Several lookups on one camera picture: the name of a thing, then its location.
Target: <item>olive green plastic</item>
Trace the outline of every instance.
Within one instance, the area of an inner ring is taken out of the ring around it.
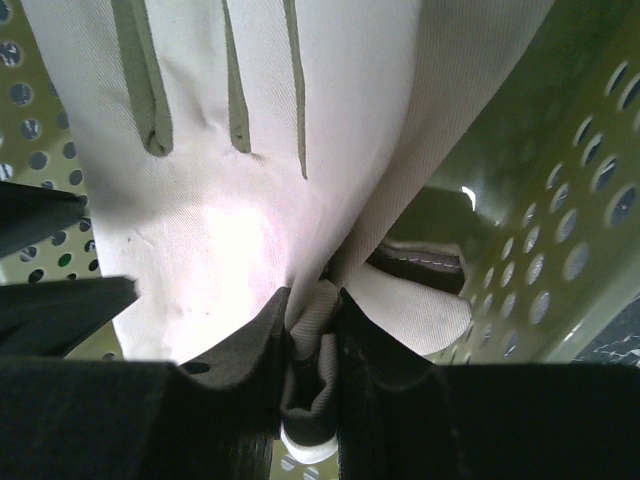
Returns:
[[[19,0],[0,1],[10,11],[7,20],[0,20],[0,45],[12,42],[20,52],[20,61],[15,66],[7,66],[0,60],[0,164],[10,166],[6,170],[12,171],[9,181],[33,186],[53,185],[58,190],[86,195],[84,180],[78,184],[80,165],[68,119],[46,73],[22,5]],[[17,97],[19,103],[25,104],[17,104],[12,99],[11,89],[18,84],[27,85],[29,89],[28,102],[27,96]],[[26,139],[22,134],[22,124],[26,120],[39,122],[39,134],[34,139]],[[47,156],[46,165],[41,169],[36,169],[42,166],[40,159],[31,160],[37,152]],[[91,262],[96,260],[96,249],[88,222],[69,227],[64,235],[47,238],[34,247],[35,255],[32,255],[32,249],[25,249],[0,259],[0,283],[27,283],[31,273],[39,269],[44,271],[40,280],[43,282],[64,280],[70,275],[76,278],[100,276],[99,268],[90,269]],[[70,261],[68,256],[63,257],[65,254],[71,254]],[[70,358],[96,359],[105,353],[122,358],[111,323],[74,350]]]
[[[640,193],[640,95],[621,109],[640,75],[639,44],[637,2],[557,2],[391,230],[391,241],[457,243],[465,256],[472,325],[434,361],[570,361],[640,291],[639,202],[618,208],[626,217],[610,225],[620,196]],[[597,190],[613,157],[615,170]],[[568,263],[584,260],[584,249],[586,264],[573,278]]]

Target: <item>stitching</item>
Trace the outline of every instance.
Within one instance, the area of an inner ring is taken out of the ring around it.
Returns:
[[[407,262],[428,263],[431,265],[439,265],[442,267],[454,268],[456,270],[460,270],[460,268],[462,268],[460,265],[452,265],[450,263],[445,263],[445,262],[434,262],[433,260],[425,260],[423,258],[407,258],[407,257],[391,257],[391,256],[389,256],[389,258],[393,258],[396,260],[405,260]]]

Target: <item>plastic basket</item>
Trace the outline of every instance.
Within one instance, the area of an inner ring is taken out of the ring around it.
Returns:
[[[464,254],[473,322],[434,361],[570,361],[640,291],[639,43],[636,2],[558,0],[389,233]],[[0,72],[0,179],[84,195],[18,0],[0,0]],[[3,283],[99,274],[89,217],[0,259]],[[121,357],[110,324],[70,357],[105,354]],[[272,478],[337,476],[335,457],[304,467],[276,444]]]

